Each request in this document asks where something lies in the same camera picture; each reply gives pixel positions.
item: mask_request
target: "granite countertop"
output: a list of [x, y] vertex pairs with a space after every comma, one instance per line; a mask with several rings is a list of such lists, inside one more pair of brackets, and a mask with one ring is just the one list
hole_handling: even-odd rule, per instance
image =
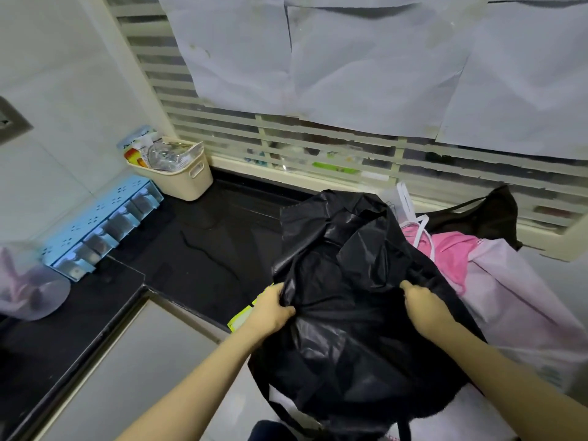
[[67, 301], [36, 322], [0, 323], [0, 441], [21, 439], [151, 290], [228, 331], [269, 284], [279, 212], [311, 194], [214, 170], [194, 202], [167, 197]]

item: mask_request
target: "hand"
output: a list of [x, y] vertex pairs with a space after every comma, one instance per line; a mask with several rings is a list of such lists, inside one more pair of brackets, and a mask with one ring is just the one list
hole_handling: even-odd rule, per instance
[[280, 292], [283, 286], [283, 283], [268, 286], [257, 298], [254, 310], [242, 327], [253, 331], [262, 339], [282, 329], [288, 319], [296, 314], [293, 306], [280, 306]]
[[440, 329], [455, 323], [445, 302], [429, 289], [407, 280], [401, 281], [401, 288], [405, 292], [408, 317], [421, 336], [435, 342], [433, 339]]

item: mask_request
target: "beige plastic basket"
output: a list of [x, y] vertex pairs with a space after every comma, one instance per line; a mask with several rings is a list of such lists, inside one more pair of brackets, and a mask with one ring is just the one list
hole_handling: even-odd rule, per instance
[[[179, 141], [194, 144], [175, 138], [163, 138], [164, 141]], [[202, 193], [212, 184], [212, 173], [204, 152], [179, 171], [160, 171], [147, 169], [127, 161], [137, 175], [151, 179], [163, 193], [186, 201], [200, 198]]]

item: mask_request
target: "person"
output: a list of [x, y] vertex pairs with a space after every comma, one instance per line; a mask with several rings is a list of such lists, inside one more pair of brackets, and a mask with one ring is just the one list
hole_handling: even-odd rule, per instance
[[[247, 357], [295, 314], [291, 306], [279, 304], [282, 286], [267, 287], [241, 328], [117, 441], [199, 440]], [[429, 289], [408, 281], [401, 288], [416, 330], [451, 356], [523, 441], [588, 439], [587, 408], [475, 337]], [[259, 430], [256, 437], [261, 439]]]

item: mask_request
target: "dark blue pants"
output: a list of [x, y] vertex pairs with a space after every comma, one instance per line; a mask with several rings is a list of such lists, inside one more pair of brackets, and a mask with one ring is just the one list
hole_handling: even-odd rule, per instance
[[251, 430], [249, 441], [296, 441], [296, 437], [284, 424], [259, 421]]

